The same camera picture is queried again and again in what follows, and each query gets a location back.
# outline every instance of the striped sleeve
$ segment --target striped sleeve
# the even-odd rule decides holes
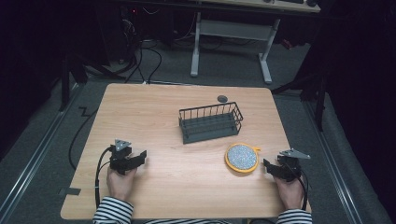
[[[117,223],[130,224],[134,207],[127,202],[105,197],[99,204],[98,209],[93,215],[94,224]]]
[[[276,224],[312,224],[311,214],[301,209],[292,209],[279,214]]]

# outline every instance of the gray carpet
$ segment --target gray carpet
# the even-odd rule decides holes
[[[154,46],[154,42],[145,43],[146,47]],[[222,45],[216,50],[203,49],[201,51],[200,74],[196,78],[190,77],[192,46],[174,45],[172,48],[160,43],[154,48],[162,55],[162,64],[152,77],[152,83],[176,82],[195,85],[265,87],[274,89],[292,81],[309,46],[296,47],[291,50],[274,45],[268,58],[268,64],[273,76],[273,84],[263,83],[257,54],[246,52],[256,49],[260,43],[250,43],[236,48],[233,44]],[[205,48],[214,48],[216,44],[203,44]],[[142,76],[147,80],[149,74],[159,62],[159,56],[143,50],[141,64]],[[136,73],[131,83],[143,80]],[[82,109],[86,107],[87,114],[91,114],[100,104],[108,83],[119,82],[102,76],[90,76],[86,86],[82,88],[75,102],[64,116],[64,120],[50,143],[49,150],[41,162],[34,178],[23,193],[19,203],[7,223],[91,223],[89,220],[63,220],[60,211],[64,202],[64,195],[60,195],[61,188],[70,185],[74,170],[67,159],[67,152],[80,125],[87,119],[82,117]],[[312,160],[302,161],[302,166],[309,178],[309,202],[313,209],[315,223],[349,223],[346,210],[334,186],[331,172],[326,163],[322,150],[322,139],[319,138],[312,118],[307,108],[313,103],[302,103],[296,91],[287,91],[275,95],[276,106],[279,111],[290,145],[302,152],[310,154]],[[35,152],[40,140],[53,119],[59,114],[61,89],[58,84],[52,97],[32,116],[29,126],[21,135],[18,142],[1,161],[0,174],[0,202],[3,202],[12,190],[24,166]],[[72,147],[73,163],[77,164],[81,150],[88,137],[93,118],[82,128]],[[363,223],[391,223],[387,213],[378,202],[373,189],[364,175],[359,163],[351,150],[332,109],[329,97],[326,98],[326,110],[323,116],[326,143],[339,170],[350,190],[353,201],[359,209]]]

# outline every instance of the metal bracket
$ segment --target metal bracket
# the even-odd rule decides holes
[[[311,159],[311,156],[306,155],[303,152],[300,152],[294,148],[291,148],[291,149],[285,150],[285,151],[281,151],[279,153],[284,156],[287,156],[287,157],[293,157],[293,158],[299,158],[299,159]]]
[[[123,141],[123,140],[120,140],[120,139],[117,139],[117,138],[116,138],[116,140],[115,140],[115,143],[116,143],[116,150],[117,150],[117,151],[121,151],[121,150],[123,150],[123,149],[125,149],[126,147],[128,147],[128,146],[131,145],[130,142]]]

